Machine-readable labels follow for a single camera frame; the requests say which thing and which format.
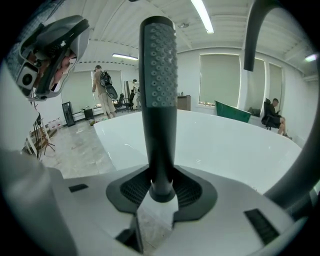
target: fluorescent light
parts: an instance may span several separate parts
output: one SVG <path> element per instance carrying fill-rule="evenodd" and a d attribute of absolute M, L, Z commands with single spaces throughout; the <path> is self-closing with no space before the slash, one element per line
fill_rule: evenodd
<path fill-rule="evenodd" d="M 212 27 L 211 20 L 209 18 L 206 7 L 205 7 L 204 3 L 202 2 L 202 0 L 191 0 L 191 2 L 193 3 L 198 14 L 200 15 L 200 18 L 203 22 L 203 25 L 206 29 L 206 32 L 208 34 L 213 34 L 214 28 Z"/>
<path fill-rule="evenodd" d="M 133 60 L 133 61 L 137 61 L 137 60 L 138 60 L 137 57 L 132 57 L 132 56 L 123 55 L 123 54 L 118 54 L 118 53 L 112 54 L 112 57 L 124 58 L 124 59 L 128 59 L 128 60 Z"/>
<path fill-rule="evenodd" d="M 316 54 L 311 54 L 311 55 L 305 57 L 305 60 L 306 60 L 307 62 L 313 62 L 313 61 L 315 61 L 316 59 L 317 59 L 317 55 L 316 55 Z"/>

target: camera lens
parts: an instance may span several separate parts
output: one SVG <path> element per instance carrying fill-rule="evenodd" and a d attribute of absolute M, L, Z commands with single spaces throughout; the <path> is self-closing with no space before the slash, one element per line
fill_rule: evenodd
<path fill-rule="evenodd" d="M 23 85 L 28 86 L 31 84 L 31 82 L 32 82 L 32 75 L 25 74 L 22 78 Z"/>

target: white ceiling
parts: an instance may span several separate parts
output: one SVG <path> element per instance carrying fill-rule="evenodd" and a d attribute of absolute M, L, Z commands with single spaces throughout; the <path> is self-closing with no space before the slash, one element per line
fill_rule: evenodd
<path fill-rule="evenodd" d="M 178 53 L 202 48 L 244 48 L 252 0 L 203 0 L 211 17 L 214 34 L 205 27 L 190 0 L 65 0 L 54 14 L 56 20 L 82 15 L 91 27 L 82 63 L 109 62 L 136 66 L 137 61 L 112 57 L 113 53 L 138 57 L 139 28 L 150 16 L 166 16 L 176 24 Z M 182 23 L 187 28 L 178 28 Z M 257 51 L 283 60 L 305 75 L 316 72 L 306 37 L 282 9 L 272 10 L 262 24 Z"/>

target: black speaker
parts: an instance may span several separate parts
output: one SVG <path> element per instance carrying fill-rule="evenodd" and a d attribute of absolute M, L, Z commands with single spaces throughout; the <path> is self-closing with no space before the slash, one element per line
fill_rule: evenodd
<path fill-rule="evenodd" d="M 62 104 L 63 114 L 68 127 L 75 125 L 74 116 L 72 115 L 71 102 Z"/>

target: marble floor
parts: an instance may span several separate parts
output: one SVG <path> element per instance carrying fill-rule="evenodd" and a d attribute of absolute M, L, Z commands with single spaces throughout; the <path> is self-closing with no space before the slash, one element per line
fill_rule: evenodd
<path fill-rule="evenodd" d="M 96 121 L 107 119 L 100 115 Z M 79 121 L 70 127 L 62 127 L 51 138 L 55 152 L 47 147 L 42 150 L 40 161 L 47 167 L 59 169 L 65 179 L 92 176 L 116 171 L 105 152 L 95 128 L 88 121 Z M 170 236 L 171 228 L 161 219 L 152 215 L 142 202 L 137 211 L 142 237 L 143 254 L 150 256 Z"/>

